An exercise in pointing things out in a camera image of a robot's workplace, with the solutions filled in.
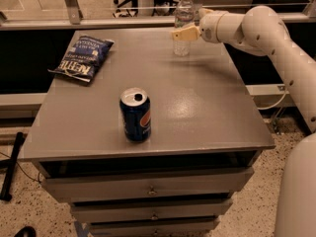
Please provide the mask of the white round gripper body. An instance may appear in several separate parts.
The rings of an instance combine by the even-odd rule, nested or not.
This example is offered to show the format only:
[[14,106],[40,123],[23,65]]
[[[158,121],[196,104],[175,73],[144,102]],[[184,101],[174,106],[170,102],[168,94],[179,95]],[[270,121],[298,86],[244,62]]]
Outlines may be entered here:
[[217,27],[220,19],[226,14],[226,11],[213,10],[213,13],[205,15],[203,18],[199,18],[199,30],[201,37],[212,43],[219,43],[217,37]]

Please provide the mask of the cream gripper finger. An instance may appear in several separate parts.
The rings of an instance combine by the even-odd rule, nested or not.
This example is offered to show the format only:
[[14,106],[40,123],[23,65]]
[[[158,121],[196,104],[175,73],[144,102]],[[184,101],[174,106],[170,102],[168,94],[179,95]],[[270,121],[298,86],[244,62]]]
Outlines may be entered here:
[[194,41],[200,37],[200,30],[195,24],[188,24],[172,31],[172,39],[180,41]]
[[213,13],[213,10],[211,10],[211,9],[205,9],[205,8],[200,8],[200,9],[198,10],[198,16],[199,16],[200,18],[203,18],[205,15],[210,14],[210,13]]

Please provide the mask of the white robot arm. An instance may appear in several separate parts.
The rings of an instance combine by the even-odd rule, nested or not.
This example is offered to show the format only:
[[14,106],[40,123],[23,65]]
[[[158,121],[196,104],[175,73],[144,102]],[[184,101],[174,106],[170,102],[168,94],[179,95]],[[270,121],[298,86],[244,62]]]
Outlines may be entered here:
[[287,157],[277,201],[275,237],[316,237],[316,61],[290,37],[280,16],[257,6],[245,14],[198,10],[199,23],[172,31],[173,40],[228,43],[267,56],[311,133]]

